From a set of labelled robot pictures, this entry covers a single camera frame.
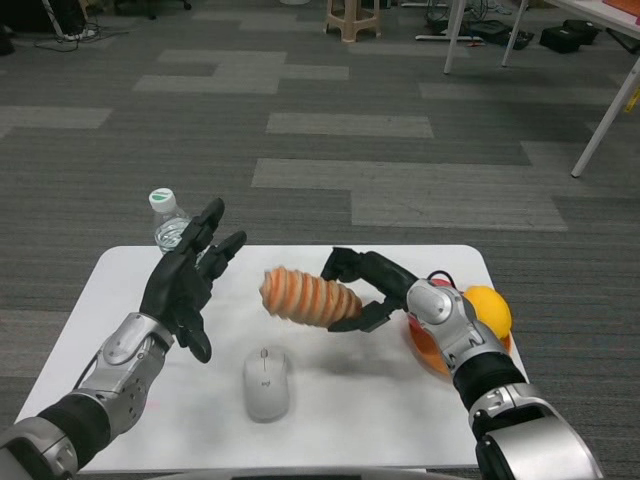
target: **computer mouse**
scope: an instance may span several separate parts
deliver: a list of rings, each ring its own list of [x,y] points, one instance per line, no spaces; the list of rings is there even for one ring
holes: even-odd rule
[[[274,348],[251,352],[244,362],[244,398],[249,416],[272,422],[289,409],[287,357]]]

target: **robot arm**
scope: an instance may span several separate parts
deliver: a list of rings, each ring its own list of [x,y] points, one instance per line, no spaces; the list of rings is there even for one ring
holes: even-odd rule
[[[326,280],[362,278],[385,295],[360,317],[331,331],[370,332],[393,310],[412,313],[438,345],[469,412],[476,457],[486,480],[595,480],[603,474],[580,436],[513,364],[502,343],[451,287],[419,280],[381,255],[335,248]]]
[[[58,403],[0,435],[1,480],[73,478],[138,422],[174,336],[198,360],[209,361],[211,343],[200,310],[211,298],[213,281],[246,242],[246,234],[237,232],[211,245],[196,263],[223,213],[224,203],[216,199],[192,220],[151,274],[140,312],[130,313],[96,353],[87,368],[95,363],[91,374]]]

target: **white bottle cap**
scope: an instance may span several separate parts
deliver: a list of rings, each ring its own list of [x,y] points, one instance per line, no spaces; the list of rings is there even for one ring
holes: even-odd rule
[[[151,208],[158,213],[169,213],[176,208],[176,196],[168,188],[158,188],[149,195]]]

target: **stool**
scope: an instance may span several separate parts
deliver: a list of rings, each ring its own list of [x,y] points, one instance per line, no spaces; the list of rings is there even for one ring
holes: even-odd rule
[[[324,33],[330,26],[342,31],[342,41],[352,43],[360,30],[375,28],[380,36],[380,0],[373,0],[373,12],[362,8],[362,0],[343,0],[343,8],[334,8],[338,0],[327,0],[327,20]]]

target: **water bottle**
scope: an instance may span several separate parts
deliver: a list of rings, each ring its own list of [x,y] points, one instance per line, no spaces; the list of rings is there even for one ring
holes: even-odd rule
[[[153,226],[156,245],[164,255],[178,246],[191,218],[178,206],[176,196],[168,188],[151,192],[149,203],[155,213]]]

